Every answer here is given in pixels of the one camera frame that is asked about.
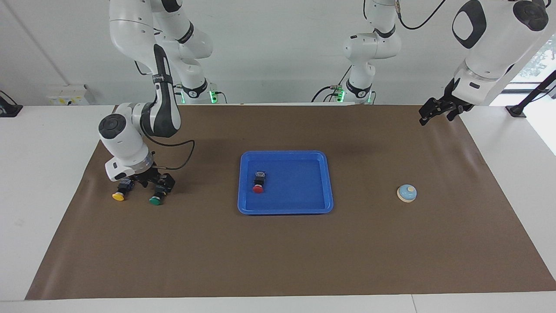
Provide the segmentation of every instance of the white wall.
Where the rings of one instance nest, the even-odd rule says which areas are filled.
[[[403,1],[405,22],[420,23],[438,2]],[[402,52],[375,62],[377,103],[420,104],[441,95],[466,55],[451,34],[452,19],[463,3],[447,1],[418,31],[398,26]],[[99,104],[151,101],[150,78],[140,76],[132,60],[112,46],[108,5],[0,0],[0,88],[25,105],[46,104],[46,85],[63,85],[64,80],[87,84]],[[231,102],[310,101],[347,69],[344,39],[372,31],[363,18],[362,0],[190,0],[184,6],[195,26],[215,43],[214,54],[201,63]],[[549,27],[539,47],[556,23]]]

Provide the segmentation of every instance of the blue tray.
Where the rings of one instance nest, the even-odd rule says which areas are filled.
[[[255,173],[266,172],[255,193]],[[237,207],[247,215],[326,214],[332,210],[326,156],[320,151],[249,151],[241,157]]]

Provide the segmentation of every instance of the electrical outlet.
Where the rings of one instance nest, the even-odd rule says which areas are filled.
[[[51,90],[51,105],[90,105],[95,99],[85,85],[52,86]]]

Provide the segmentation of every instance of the white table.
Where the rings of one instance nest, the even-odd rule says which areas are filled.
[[[98,142],[98,122],[112,109],[25,107],[16,119],[0,119],[0,312],[556,311],[556,292],[23,301]],[[527,120],[513,119],[502,110],[476,107],[462,118],[556,276],[556,202],[550,191],[556,185],[556,156]]]

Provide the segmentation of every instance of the window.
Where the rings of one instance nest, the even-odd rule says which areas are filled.
[[[552,71],[556,70],[556,34],[535,54],[505,91],[528,93],[540,84]]]

